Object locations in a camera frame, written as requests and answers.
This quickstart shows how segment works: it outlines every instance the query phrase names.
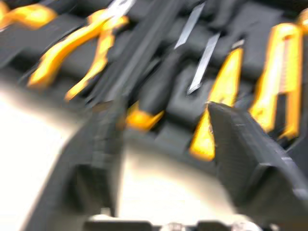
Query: screwdriver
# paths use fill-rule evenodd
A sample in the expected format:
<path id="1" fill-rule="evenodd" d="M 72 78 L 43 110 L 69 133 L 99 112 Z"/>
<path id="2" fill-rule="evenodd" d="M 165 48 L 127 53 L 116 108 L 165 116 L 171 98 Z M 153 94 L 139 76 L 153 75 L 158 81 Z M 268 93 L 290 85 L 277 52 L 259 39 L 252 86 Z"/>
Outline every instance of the screwdriver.
<path id="1" fill-rule="evenodd" d="M 203 75 L 206 71 L 206 68 L 210 62 L 211 56 L 213 54 L 213 51 L 216 47 L 216 44 L 218 42 L 218 39 L 220 37 L 220 32 L 216 33 L 213 35 L 207 42 L 206 48 L 202 54 L 202 57 L 200 59 L 200 62 L 198 64 L 196 73 L 192 79 L 192 83 L 189 86 L 187 90 L 187 94 L 193 93 L 195 90 L 199 89 L 201 86 L 201 80 L 203 78 Z"/>
<path id="2" fill-rule="evenodd" d="M 292 139 L 299 133 L 302 37 L 302 30 L 297 25 L 282 23 L 273 27 L 265 69 L 249 110 L 252 118 L 268 133 L 276 128 L 277 116 L 281 117 L 277 115 L 277 109 L 285 107 L 282 112 L 284 128 L 278 139 Z"/>
<path id="3" fill-rule="evenodd" d="M 234 106 L 240 83 L 243 43 L 242 39 L 232 46 L 232 51 L 217 75 L 208 101 Z M 193 156 L 206 161 L 211 161 L 215 157 L 215 143 L 207 105 L 195 131 L 190 152 Z"/>
<path id="4" fill-rule="evenodd" d="M 204 5 L 205 3 L 199 4 L 193 9 L 174 49 L 142 87 L 139 100 L 128 112 L 126 122 L 129 127 L 148 131 L 162 118 L 172 93 L 179 64 L 184 59 L 184 43 L 197 23 Z"/>
<path id="5" fill-rule="evenodd" d="M 214 20 L 208 26 L 218 32 L 214 34 L 206 44 L 192 83 L 187 89 L 187 95 L 192 94 L 200 88 L 203 75 L 206 72 L 221 33 L 226 31 L 227 24 L 236 15 L 235 12 L 240 9 L 245 0 L 222 0 L 220 4 L 217 3 L 219 1 L 213 0 L 212 2 L 215 3 L 214 5 L 215 8 L 217 8 L 217 12 L 215 13 Z"/>

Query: tool case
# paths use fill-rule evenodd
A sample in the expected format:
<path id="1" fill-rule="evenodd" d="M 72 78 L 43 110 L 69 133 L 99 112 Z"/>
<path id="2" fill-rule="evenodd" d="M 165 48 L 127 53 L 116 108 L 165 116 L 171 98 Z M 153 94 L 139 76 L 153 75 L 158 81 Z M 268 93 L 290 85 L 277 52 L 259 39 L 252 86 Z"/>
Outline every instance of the tool case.
<path id="1" fill-rule="evenodd" d="M 25 87 L 27 72 L 47 48 L 79 28 L 86 16 L 105 8 L 109 2 L 76 1 L 76 6 L 68 13 L 38 30 L 10 25 L 0 32 L 0 78 Z M 125 129 L 128 109 L 138 100 L 139 90 L 176 42 L 197 4 L 196 0 L 137 0 L 128 13 L 130 25 L 119 31 L 108 53 L 111 61 L 89 92 L 68 103 L 63 100 L 67 90 L 89 69 L 95 54 L 95 39 L 66 58 L 51 87 L 35 91 L 69 110 L 90 112 L 90 119 L 64 149 L 26 231 L 159 230 L 146 222 L 85 223 L 102 207 L 110 208 L 113 216 L 116 214 L 121 150 L 126 140 L 156 148 L 217 176 L 239 212 L 249 215 L 262 227 L 274 222 L 283 230 L 296 230 L 298 220 L 304 227 L 307 225 L 303 222 L 307 217 L 308 199 L 306 37 L 300 136 L 283 149 L 244 112 L 253 102 L 254 87 L 264 68 L 271 28 L 281 22 L 296 22 L 299 12 L 308 7 L 306 0 L 244 1 L 218 40 L 201 88 L 187 97 L 186 89 L 198 60 L 208 39 L 215 33 L 210 28 L 210 16 L 202 12 L 186 43 L 187 58 L 179 66 L 164 118 L 146 133 Z M 232 44 L 242 36 L 245 36 L 245 43 L 240 94 L 235 109 L 219 104 L 209 106 L 217 157 L 211 162 L 201 161 L 188 151 L 193 132 L 219 68 Z M 238 124 L 244 124 L 244 128 L 238 130 Z M 228 227 L 216 222 L 200 222 L 191 229 L 228 230 Z"/>

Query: yellow handle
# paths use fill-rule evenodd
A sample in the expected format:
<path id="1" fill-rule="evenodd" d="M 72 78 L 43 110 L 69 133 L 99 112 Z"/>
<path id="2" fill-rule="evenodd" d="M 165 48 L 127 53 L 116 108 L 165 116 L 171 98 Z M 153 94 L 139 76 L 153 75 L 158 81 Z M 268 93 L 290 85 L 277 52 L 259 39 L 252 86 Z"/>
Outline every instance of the yellow handle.
<path id="1" fill-rule="evenodd" d="M 243 49 L 233 50 L 224 62 L 208 100 L 233 106 L 241 76 Z M 197 158 L 211 161 L 215 157 L 215 143 L 207 107 L 192 140 L 190 151 Z"/>
<path id="2" fill-rule="evenodd" d="M 0 30 L 3 30 L 5 27 L 7 27 L 10 24 L 10 19 L 7 16 L 10 9 L 5 4 L 5 2 L 0 1 Z"/>
<path id="3" fill-rule="evenodd" d="M 151 115 L 150 113 L 141 111 L 139 110 L 139 103 L 137 101 L 128 110 L 126 124 L 130 128 L 149 131 L 163 117 L 164 113 L 164 111 L 161 111 L 156 115 Z"/>
<path id="4" fill-rule="evenodd" d="M 40 4 L 18 7 L 8 13 L 11 22 L 21 23 L 31 29 L 39 29 L 57 16 L 54 10 Z"/>
<path id="5" fill-rule="evenodd" d="M 265 132 L 274 130 L 279 94 L 286 94 L 286 127 L 282 136 L 298 135 L 302 73 L 302 30 L 290 23 L 273 27 L 265 69 L 257 84 L 251 116 Z"/>
<path id="6" fill-rule="evenodd" d="M 127 23 L 128 23 L 128 18 L 123 16 L 116 22 L 113 22 L 113 20 L 111 19 L 104 24 L 104 26 L 101 29 L 96 53 L 91 67 L 87 72 L 87 74 L 84 76 L 84 78 L 67 92 L 67 94 L 65 95 L 66 100 L 71 100 L 72 98 L 74 98 L 89 84 L 89 82 L 97 74 L 103 71 L 108 62 L 107 60 L 108 50 L 114 45 L 115 42 L 115 37 L 112 31 L 114 28 L 121 27 Z"/>
<path id="7" fill-rule="evenodd" d="M 104 13 L 104 11 L 100 11 L 100 17 L 97 17 L 96 21 L 73 32 L 63 41 L 51 47 L 42 56 L 39 67 L 30 77 L 28 86 L 35 88 L 49 86 L 53 82 L 64 58 L 76 47 L 99 35 L 103 24 L 109 19 L 108 14 Z"/>

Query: screwdriver shaft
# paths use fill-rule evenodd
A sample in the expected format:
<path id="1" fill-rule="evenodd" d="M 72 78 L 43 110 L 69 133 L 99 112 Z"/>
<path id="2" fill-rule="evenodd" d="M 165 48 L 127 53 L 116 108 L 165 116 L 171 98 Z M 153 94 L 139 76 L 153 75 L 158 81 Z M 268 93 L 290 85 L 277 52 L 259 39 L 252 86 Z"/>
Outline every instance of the screwdriver shaft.
<path id="1" fill-rule="evenodd" d="M 202 9 L 204 8 L 204 6 L 205 6 L 205 2 L 200 4 L 200 5 L 197 5 L 192 10 L 192 12 L 189 15 L 189 18 L 188 18 L 188 20 L 187 20 L 187 22 L 186 22 L 186 24 L 185 24 L 185 26 L 184 26 L 184 28 L 182 30 L 182 33 L 181 33 L 181 35 L 180 35 L 180 37 L 178 39 L 178 42 L 174 46 L 174 49 L 176 49 L 177 47 L 179 47 L 180 45 L 184 44 L 187 41 L 191 31 L 193 30 L 194 26 L 196 25 L 196 23 L 197 23 L 197 21 L 198 21 L 198 19 L 200 17 L 200 14 L 201 14 Z"/>
<path id="2" fill-rule="evenodd" d="M 201 85 L 201 80 L 202 77 L 206 71 L 206 68 L 210 62 L 211 56 L 213 54 L 213 51 L 215 49 L 215 46 L 218 42 L 220 36 L 220 32 L 218 32 L 217 34 L 213 35 L 207 42 L 206 44 L 206 48 L 203 52 L 203 55 L 201 57 L 201 60 L 199 62 L 199 65 L 197 67 L 197 71 L 196 74 L 193 77 L 192 83 L 189 86 L 188 90 L 187 90 L 187 94 L 191 94 L 193 93 L 195 90 L 197 90 L 200 85 Z"/>

